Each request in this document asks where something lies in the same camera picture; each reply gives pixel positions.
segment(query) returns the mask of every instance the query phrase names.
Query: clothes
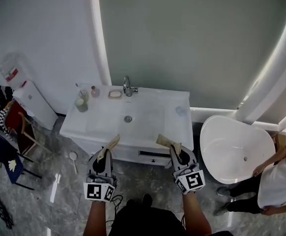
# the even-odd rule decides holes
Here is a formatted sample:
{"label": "clothes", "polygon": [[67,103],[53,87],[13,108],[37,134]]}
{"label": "clothes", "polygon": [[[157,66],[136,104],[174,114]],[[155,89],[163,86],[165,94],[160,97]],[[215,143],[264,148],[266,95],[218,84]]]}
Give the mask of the clothes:
{"label": "clothes", "polygon": [[286,158],[264,170],[258,193],[259,207],[280,207],[286,203]]}
{"label": "clothes", "polygon": [[236,187],[230,190],[232,197],[237,197],[243,193],[255,192],[256,195],[249,199],[238,200],[227,205],[228,211],[241,211],[257,214],[261,212],[257,205],[257,194],[261,181],[261,174],[240,182]]}
{"label": "clothes", "polygon": [[[116,215],[109,236],[186,236],[187,232],[176,216],[168,210],[145,208],[130,204]],[[230,232],[219,232],[215,236],[232,236]]]}

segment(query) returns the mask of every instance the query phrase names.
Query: cup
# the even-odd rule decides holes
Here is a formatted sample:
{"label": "cup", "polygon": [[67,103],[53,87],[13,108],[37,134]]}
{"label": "cup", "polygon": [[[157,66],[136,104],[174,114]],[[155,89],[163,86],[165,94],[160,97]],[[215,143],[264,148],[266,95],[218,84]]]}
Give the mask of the cup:
{"label": "cup", "polygon": [[82,98],[79,98],[75,101],[75,106],[81,113],[88,110],[87,104]]}

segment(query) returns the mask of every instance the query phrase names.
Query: white bathtub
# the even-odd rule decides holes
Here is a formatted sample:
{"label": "white bathtub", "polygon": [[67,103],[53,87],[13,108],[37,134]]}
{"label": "white bathtub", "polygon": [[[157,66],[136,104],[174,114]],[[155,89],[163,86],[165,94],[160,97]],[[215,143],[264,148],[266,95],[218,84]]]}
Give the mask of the white bathtub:
{"label": "white bathtub", "polygon": [[211,116],[205,121],[200,148],[210,174],[225,184],[250,178],[256,166],[275,153],[265,130],[224,116]]}

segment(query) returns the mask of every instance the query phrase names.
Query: soap dish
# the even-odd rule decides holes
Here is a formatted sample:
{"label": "soap dish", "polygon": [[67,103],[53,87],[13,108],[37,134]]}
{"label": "soap dish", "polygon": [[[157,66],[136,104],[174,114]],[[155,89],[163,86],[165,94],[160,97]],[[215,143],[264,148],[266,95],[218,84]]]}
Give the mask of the soap dish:
{"label": "soap dish", "polygon": [[121,90],[111,90],[108,94],[109,99],[121,99],[122,91]]}

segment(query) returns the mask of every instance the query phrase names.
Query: white shirt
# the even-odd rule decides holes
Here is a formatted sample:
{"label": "white shirt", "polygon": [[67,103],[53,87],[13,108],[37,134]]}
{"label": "white shirt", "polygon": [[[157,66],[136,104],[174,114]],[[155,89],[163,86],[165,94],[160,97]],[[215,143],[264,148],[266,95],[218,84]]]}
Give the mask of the white shirt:
{"label": "white shirt", "polygon": [[264,170],[257,198],[260,208],[280,207],[284,203],[286,203],[286,158]]}

